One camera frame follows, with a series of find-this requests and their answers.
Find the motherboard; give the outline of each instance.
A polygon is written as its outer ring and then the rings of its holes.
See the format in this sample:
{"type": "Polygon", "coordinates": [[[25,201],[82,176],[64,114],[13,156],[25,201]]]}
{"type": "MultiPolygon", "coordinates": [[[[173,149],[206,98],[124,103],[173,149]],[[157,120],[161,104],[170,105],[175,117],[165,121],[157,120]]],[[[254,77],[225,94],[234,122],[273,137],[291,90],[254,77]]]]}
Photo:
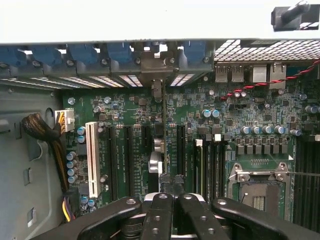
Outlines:
{"type": "MultiPolygon", "coordinates": [[[[300,69],[288,67],[286,75],[300,69]]],[[[66,150],[80,214],[125,196],[143,201],[163,190],[165,174],[208,202],[228,197],[292,221],[297,137],[320,131],[320,84],[312,72],[234,92],[244,85],[210,73],[163,87],[160,100],[144,87],[63,92],[63,108],[75,116],[66,150]]]]}

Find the gray metal panel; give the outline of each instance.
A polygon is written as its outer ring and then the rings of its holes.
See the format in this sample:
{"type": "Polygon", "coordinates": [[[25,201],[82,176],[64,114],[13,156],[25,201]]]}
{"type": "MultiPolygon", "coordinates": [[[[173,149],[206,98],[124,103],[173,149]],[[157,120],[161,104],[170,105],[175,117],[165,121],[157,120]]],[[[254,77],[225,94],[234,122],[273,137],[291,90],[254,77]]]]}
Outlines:
{"type": "Polygon", "coordinates": [[[23,130],[20,138],[15,127],[19,130],[22,118],[35,112],[40,112],[52,127],[54,118],[51,114],[45,117],[46,109],[60,108],[50,91],[5,85],[0,85],[0,103],[0,119],[7,120],[10,128],[10,132],[0,134],[0,239],[27,240],[62,221],[62,192],[48,145],[38,142],[42,154],[30,161],[28,138],[23,130]],[[32,181],[25,186],[24,170],[28,168],[32,171],[32,181]],[[36,222],[28,227],[27,214],[32,208],[36,211],[36,222]]]}
{"type": "MultiPolygon", "coordinates": [[[[91,0],[87,4],[65,0],[10,0],[1,4],[4,11],[0,15],[0,44],[319,39],[320,29],[274,32],[271,25],[274,7],[293,6],[297,2],[299,0],[163,0],[152,7],[145,0],[136,0],[134,4],[124,0],[91,0]]],[[[319,4],[319,0],[308,2],[319,4]]]]}

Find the green circuit board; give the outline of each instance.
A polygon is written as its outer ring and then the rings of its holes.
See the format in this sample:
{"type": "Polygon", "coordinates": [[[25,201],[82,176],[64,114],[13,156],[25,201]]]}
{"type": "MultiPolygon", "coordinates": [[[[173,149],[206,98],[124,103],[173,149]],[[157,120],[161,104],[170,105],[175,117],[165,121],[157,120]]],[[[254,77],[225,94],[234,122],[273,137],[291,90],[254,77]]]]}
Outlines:
{"type": "MultiPolygon", "coordinates": [[[[297,68],[288,68],[287,71],[290,75],[291,72],[297,71],[297,68]]],[[[276,197],[273,206],[270,205],[268,208],[277,208],[272,211],[273,214],[291,221],[294,200],[292,175],[288,175],[286,181],[252,177],[248,182],[237,182],[233,185],[230,185],[230,176],[235,164],[240,164],[243,171],[262,173],[275,171],[282,163],[288,171],[294,171],[296,140],[290,135],[290,130],[299,129],[305,123],[317,123],[319,120],[316,114],[308,114],[305,111],[306,106],[319,103],[319,96],[315,90],[319,84],[312,76],[307,77],[307,82],[303,79],[287,82],[282,95],[274,94],[277,90],[269,89],[267,86],[246,91],[246,97],[231,97],[227,101],[220,101],[220,96],[241,88],[244,83],[217,83],[210,76],[208,81],[199,80],[183,87],[167,87],[164,93],[165,112],[163,103],[155,102],[149,88],[66,91],[63,94],[63,106],[65,109],[74,110],[75,129],[83,127],[87,122],[105,122],[106,126],[114,127],[117,183],[113,188],[117,188],[118,198],[127,196],[130,192],[130,186],[126,182],[128,179],[125,169],[125,127],[130,126],[132,129],[131,164],[134,166],[134,182],[130,184],[133,184],[134,195],[143,200],[149,192],[150,157],[150,152],[142,146],[145,136],[143,128],[149,128],[148,133],[153,142],[155,124],[163,122],[165,118],[166,156],[162,155],[162,158],[165,159],[167,168],[163,167],[163,171],[173,177],[181,174],[182,169],[186,192],[203,194],[207,201],[222,195],[261,210],[265,210],[265,204],[269,199],[276,197]],[[307,90],[308,98],[301,100],[301,94],[307,90]],[[110,103],[104,102],[106,97],[110,98],[110,103]],[[69,98],[74,98],[75,104],[68,104],[69,98]],[[264,103],[268,103],[270,107],[262,107],[264,103]],[[93,108],[97,106],[102,109],[99,114],[93,113],[93,108]],[[204,110],[218,110],[219,117],[204,117],[204,110]],[[260,127],[260,132],[243,134],[243,126],[260,127]],[[264,126],[271,127],[271,133],[263,133],[261,129],[264,126]],[[276,126],[284,127],[284,133],[276,133],[276,126]],[[214,141],[216,134],[221,135],[223,144],[214,141]],[[196,139],[203,140],[203,147],[195,145],[196,139]],[[272,146],[271,151],[275,153],[251,152],[251,147],[256,145],[272,146]],[[247,196],[253,192],[251,189],[256,188],[265,189],[265,193],[247,196]]],[[[67,133],[66,138],[67,152],[79,151],[77,132],[67,133]]],[[[102,136],[99,137],[98,143],[100,173],[109,175],[111,169],[105,156],[107,140],[102,136]]],[[[88,166],[85,154],[78,158],[78,181],[73,186],[80,188],[80,185],[85,185],[88,180],[88,166]]],[[[109,179],[108,184],[101,185],[102,191],[97,199],[97,207],[114,200],[110,191],[112,184],[112,179],[109,179]]]]}

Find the metal mesh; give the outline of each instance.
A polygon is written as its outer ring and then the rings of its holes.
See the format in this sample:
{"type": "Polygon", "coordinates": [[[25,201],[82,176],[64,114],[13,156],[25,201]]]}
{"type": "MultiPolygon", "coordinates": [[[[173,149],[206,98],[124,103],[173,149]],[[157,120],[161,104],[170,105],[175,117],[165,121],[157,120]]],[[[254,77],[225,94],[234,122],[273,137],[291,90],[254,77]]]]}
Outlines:
{"type": "Polygon", "coordinates": [[[240,40],[227,40],[215,51],[219,62],[295,61],[320,58],[320,40],[282,40],[268,47],[242,47],[240,40]]]}

